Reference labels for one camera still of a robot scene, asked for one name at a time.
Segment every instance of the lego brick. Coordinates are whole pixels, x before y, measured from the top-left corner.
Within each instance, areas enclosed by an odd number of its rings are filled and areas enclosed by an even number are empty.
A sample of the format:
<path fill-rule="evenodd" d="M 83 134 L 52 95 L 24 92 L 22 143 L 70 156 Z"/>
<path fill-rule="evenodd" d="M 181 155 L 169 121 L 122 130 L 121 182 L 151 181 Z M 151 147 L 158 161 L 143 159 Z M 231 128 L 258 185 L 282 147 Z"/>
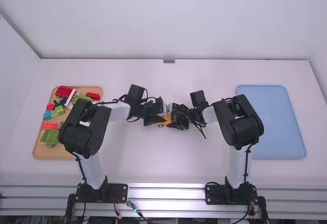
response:
<path fill-rule="evenodd" d="M 75 98 L 73 99 L 72 103 L 75 105 L 76 101 L 77 101 L 78 99 L 82 99 L 83 97 L 84 97 L 84 96 L 81 95 L 81 94 L 75 95 Z"/>
<path fill-rule="evenodd" d="M 50 116 L 51 116 L 51 118 L 55 118 L 55 117 L 59 116 L 59 114 L 55 110 L 51 110 Z"/>
<path fill-rule="evenodd" d="M 59 106 L 59 105 L 64 105 L 67 101 L 67 98 L 62 98 L 59 102 L 57 102 L 56 100 L 54 101 L 55 102 L 55 107 Z"/>
<path fill-rule="evenodd" d="M 42 135 L 41 142 L 48 145 L 56 145 L 58 142 L 58 130 L 46 129 Z"/>
<path fill-rule="evenodd" d="M 52 117 L 51 117 L 51 114 L 50 114 L 50 111 L 46 111 L 44 114 L 43 114 L 43 119 L 44 120 L 50 120 Z"/>
<path fill-rule="evenodd" d="M 100 95 L 96 93 L 87 92 L 85 96 L 90 97 L 94 100 L 100 100 Z"/>
<path fill-rule="evenodd" d="M 61 114 L 64 114 L 65 113 L 65 110 L 63 108 L 62 105 L 59 105 L 55 108 L 55 112 L 58 114 L 58 115 L 61 115 Z"/>
<path fill-rule="evenodd" d="M 68 98 L 69 95 L 72 92 L 72 88 L 71 87 L 65 87 L 65 86 L 60 86 L 58 87 L 57 91 L 55 92 L 55 95 L 58 98 Z"/>
<path fill-rule="evenodd" d="M 84 100 L 88 100 L 88 101 L 91 101 L 91 102 L 93 101 L 93 99 L 92 99 L 92 98 L 90 98 L 90 97 L 87 97 L 87 96 L 84 96 L 84 97 L 83 97 L 83 99 L 84 99 Z"/>
<path fill-rule="evenodd" d="M 44 123 L 42 125 L 42 130 L 46 130 L 47 128 L 49 129 L 57 129 L 58 124 L 56 123 Z"/>
<path fill-rule="evenodd" d="M 53 110 L 53 108 L 55 108 L 54 104 L 48 104 L 46 105 L 46 110 Z"/>

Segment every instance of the yellow object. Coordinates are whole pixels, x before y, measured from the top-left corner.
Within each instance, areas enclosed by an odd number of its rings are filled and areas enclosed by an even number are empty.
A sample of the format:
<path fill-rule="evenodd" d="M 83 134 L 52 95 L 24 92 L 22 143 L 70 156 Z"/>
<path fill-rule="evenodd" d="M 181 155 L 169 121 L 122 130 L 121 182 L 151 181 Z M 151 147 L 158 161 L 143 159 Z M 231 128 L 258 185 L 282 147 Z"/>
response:
<path fill-rule="evenodd" d="M 159 122 L 159 123 L 156 123 L 156 125 L 158 126 L 158 127 L 164 127 L 164 126 L 166 126 L 166 125 L 168 125 L 168 124 L 170 124 L 170 123 L 172 123 L 172 116 L 171 116 L 171 114 L 170 113 L 168 113 L 168 114 L 165 114 L 165 115 L 163 115 L 163 116 L 161 116 L 163 119 L 165 119 L 166 121 L 165 122 Z"/>

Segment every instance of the white table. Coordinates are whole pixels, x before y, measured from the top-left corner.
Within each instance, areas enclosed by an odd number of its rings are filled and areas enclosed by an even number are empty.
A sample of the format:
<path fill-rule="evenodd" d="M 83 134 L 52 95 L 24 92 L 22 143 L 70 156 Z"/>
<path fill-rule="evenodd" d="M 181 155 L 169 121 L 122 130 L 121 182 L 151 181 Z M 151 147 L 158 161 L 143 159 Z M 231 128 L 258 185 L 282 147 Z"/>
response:
<path fill-rule="evenodd" d="M 303 60 L 42 60 L 0 165 L 0 214 L 63 215 L 66 198 L 80 180 L 74 161 L 32 156 L 45 105 L 53 87 L 99 85 L 103 100 L 145 87 L 165 103 L 191 106 L 189 93 L 204 90 L 209 103 L 233 96 L 241 84 L 280 84 L 289 93 L 307 148 L 303 160 L 253 160 L 252 182 L 267 199 L 270 218 L 327 219 L 327 105 L 308 61 Z M 223 183 L 228 145 L 218 124 L 204 132 L 179 131 L 142 122 L 112 123 L 100 150 L 110 182 L 133 186 L 145 216 L 241 217 L 245 206 L 207 206 L 201 189 Z M 124 216 L 133 216 L 125 206 Z M 89 204 L 87 215 L 114 215 L 110 204 Z M 82 205 L 76 205 L 81 214 Z"/>

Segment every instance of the teal lego brick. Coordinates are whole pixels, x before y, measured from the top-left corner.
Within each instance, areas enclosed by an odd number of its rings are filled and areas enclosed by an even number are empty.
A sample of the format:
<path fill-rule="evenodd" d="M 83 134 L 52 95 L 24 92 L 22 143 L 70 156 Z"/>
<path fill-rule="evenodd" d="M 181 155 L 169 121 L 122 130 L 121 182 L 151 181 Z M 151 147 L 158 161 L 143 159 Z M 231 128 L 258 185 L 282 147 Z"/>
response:
<path fill-rule="evenodd" d="M 50 115 L 50 111 L 47 110 L 44 114 L 43 114 L 43 119 L 44 120 L 50 120 L 52 117 Z"/>

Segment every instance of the red lego brick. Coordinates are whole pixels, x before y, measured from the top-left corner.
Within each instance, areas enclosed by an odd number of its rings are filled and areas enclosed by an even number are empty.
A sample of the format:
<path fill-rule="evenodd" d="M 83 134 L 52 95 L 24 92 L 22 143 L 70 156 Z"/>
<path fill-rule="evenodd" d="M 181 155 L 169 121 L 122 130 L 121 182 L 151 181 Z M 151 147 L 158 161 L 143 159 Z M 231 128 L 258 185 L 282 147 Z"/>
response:
<path fill-rule="evenodd" d="M 87 92 L 85 96 L 90 97 L 93 100 L 100 100 L 100 95 L 96 93 Z"/>
<path fill-rule="evenodd" d="M 54 104 L 48 104 L 46 105 L 46 110 L 53 110 L 54 107 L 55 107 Z"/>
<path fill-rule="evenodd" d="M 60 86 L 55 92 L 55 95 L 58 98 L 68 98 L 72 91 L 73 89 L 71 87 Z"/>
<path fill-rule="evenodd" d="M 42 130 L 46 130 L 47 128 L 49 128 L 49 129 L 57 129 L 57 127 L 58 127 L 58 124 L 56 124 L 56 123 L 44 123 L 42 125 Z"/>

